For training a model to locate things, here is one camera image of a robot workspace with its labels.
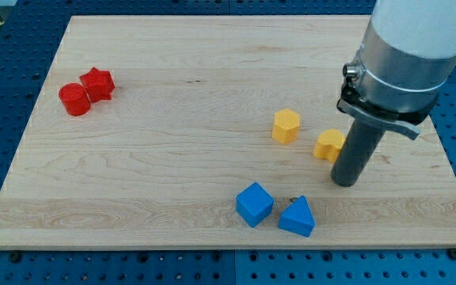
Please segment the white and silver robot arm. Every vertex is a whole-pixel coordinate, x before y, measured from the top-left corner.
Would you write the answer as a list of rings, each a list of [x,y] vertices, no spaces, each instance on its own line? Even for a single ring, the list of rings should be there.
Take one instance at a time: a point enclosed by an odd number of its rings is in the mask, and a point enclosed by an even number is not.
[[[456,66],[456,0],[377,0],[351,65],[346,102],[421,123]]]

